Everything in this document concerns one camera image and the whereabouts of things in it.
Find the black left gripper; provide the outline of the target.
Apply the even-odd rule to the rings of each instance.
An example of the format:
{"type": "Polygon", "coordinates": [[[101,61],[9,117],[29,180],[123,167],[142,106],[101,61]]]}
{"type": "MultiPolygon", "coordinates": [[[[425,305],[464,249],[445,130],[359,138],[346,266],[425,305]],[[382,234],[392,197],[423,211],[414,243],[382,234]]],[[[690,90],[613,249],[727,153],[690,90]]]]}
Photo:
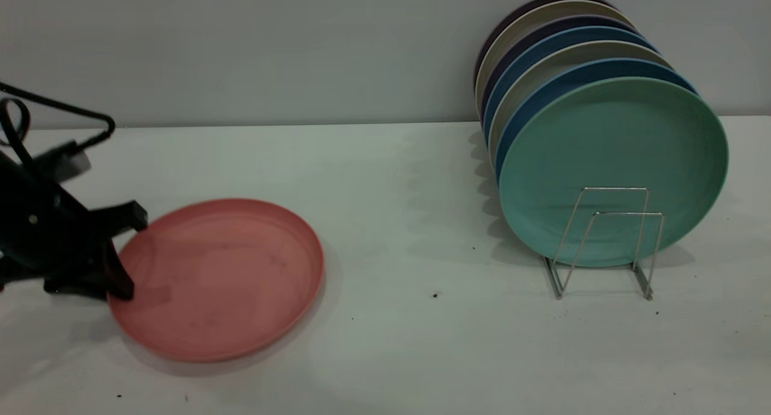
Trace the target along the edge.
{"type": "Polygon", "coordinates": [[[88,210],[60,185],[2,156],[2,288],[41,279],[51,295],[133,299],[111,239],[148,226],[137,201],[88,210]]]}

